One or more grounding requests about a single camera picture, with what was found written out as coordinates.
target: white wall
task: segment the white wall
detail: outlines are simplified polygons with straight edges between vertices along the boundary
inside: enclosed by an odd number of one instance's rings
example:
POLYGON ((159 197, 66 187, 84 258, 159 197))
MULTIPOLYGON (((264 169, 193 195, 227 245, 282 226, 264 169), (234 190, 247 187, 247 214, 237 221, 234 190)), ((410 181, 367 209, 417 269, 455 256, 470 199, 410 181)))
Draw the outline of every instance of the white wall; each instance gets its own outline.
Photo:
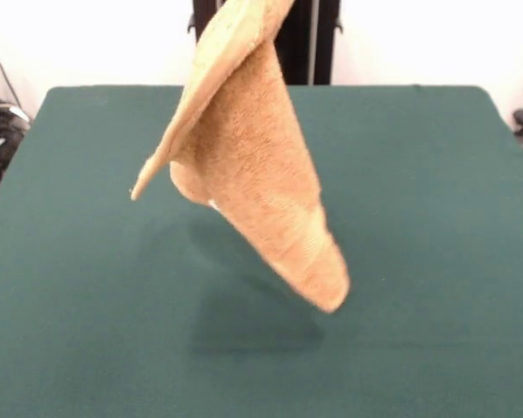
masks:
MULTIPOLYGON (((192 0, 56 4, 0 1, 0 59, 30 113, 55 85, 186 80, 192 0)), ((480 85, 508 123, 523 106, 523 0, 342 0, 342 20, 334 84, 480 85)))

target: tan towel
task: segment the tan towel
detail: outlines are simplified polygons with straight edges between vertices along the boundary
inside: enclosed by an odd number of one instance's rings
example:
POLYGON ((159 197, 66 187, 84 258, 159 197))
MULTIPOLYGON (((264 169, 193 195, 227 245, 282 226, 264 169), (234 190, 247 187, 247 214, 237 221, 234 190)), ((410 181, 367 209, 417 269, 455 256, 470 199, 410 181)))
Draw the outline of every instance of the tan towel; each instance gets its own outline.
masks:
POLYGON ((349 275, 274 44, 293 2, 227 0, 219 9, 132 199, 170 164, 183 196, 216 208, 292 289, 331 313, 349 275))

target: black stand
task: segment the black stand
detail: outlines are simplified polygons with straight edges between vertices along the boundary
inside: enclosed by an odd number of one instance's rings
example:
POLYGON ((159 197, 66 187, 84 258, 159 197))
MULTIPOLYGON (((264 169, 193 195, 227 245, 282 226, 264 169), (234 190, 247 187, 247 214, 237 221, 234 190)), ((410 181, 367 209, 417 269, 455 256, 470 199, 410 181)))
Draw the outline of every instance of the black stand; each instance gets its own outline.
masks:
MULTIPOLYGON (((196 41, 224 0, 194 0, 196 41)), ((275 47, 289 85, 330 84, 340 0, 296 0, 275 47)))

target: green table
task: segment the green table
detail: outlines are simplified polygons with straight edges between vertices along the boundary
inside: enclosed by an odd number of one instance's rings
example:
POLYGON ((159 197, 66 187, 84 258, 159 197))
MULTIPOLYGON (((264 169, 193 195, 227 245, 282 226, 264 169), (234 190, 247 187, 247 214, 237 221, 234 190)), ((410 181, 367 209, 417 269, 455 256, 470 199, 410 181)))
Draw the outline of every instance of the green table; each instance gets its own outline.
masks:
POLYGON ((0 418, 523 418, 523 151, 481 90, 291 88, 326 316, 166 176, 180 88, 54 89, 0 188, 0 418))

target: black cable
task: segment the black cable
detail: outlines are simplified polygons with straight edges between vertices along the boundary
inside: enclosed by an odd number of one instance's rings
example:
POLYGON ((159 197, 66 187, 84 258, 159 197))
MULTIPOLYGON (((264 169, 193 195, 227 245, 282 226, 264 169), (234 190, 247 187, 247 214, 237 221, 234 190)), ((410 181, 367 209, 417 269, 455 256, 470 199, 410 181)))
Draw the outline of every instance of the black cable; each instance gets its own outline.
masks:
POLYGON ((6 75, 6 70, 3 68, 1 62, 0 62, 0 71, 2 72, 3 79, 6 80, 6 84, 7 84, 8 87, 10 88, 11 94, 13 95, 14 99, 16 100, 16 105, 17 105, 17 107, 21 108, 22 106, 21 106, 21 103, 20 103, 20 101, 19 101, 19 97, 17 96, 16 91, 15 91, 14 88, 12 87, 12 85, 11 85, 11 83, 10 83, 10 80, 8 79, 8 76, 6 75))

